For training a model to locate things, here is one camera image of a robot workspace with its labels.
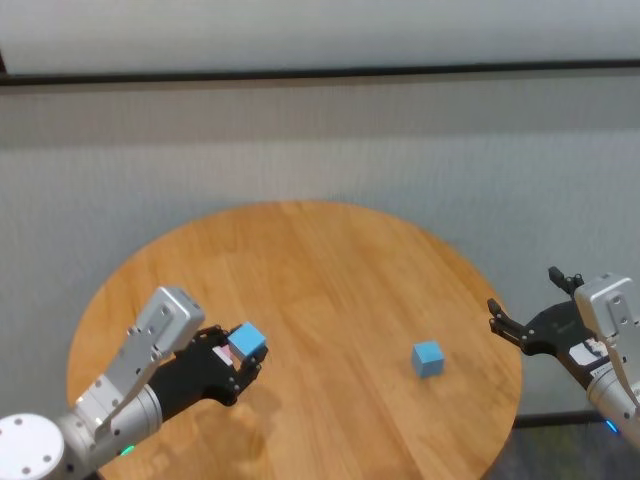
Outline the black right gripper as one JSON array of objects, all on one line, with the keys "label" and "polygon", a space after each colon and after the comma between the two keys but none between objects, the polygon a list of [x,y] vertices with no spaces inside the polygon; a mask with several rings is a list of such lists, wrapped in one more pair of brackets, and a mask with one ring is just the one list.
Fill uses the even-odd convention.
[{"label": "black right gripper", "polygon": [[[571,298],[584,284],[581,274],[567,276],[556,266],[548,268],[548,277]],[[592,371],[609,361],[607,351],[597,354],[588,346],[589,341],[596,340],[596,335],[585,326],[573,300],[546,308],[524,327],[511,319],[494,298],[487,300],[487,308],[492,333],[521,348],[525,355],[555,357],[582,388],[587,388],[593,380]],[[574,347],[585,347],[591,358],[577,360],[570,353]]]}]

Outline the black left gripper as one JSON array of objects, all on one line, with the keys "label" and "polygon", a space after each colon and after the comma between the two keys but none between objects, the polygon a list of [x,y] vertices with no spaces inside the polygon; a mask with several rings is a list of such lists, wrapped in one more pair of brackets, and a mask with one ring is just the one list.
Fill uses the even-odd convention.
[{"label": "black left gripper", "polygon": [[163,420],[170,420],[201,400],[213,400],[232,406],[259,375],[269,349],[262,346],[245,357],[235,370],[213,352],[225,346],[235,329],[220,325],[197,332],[186,349],[160,366],[149,386],[159,401]]}]

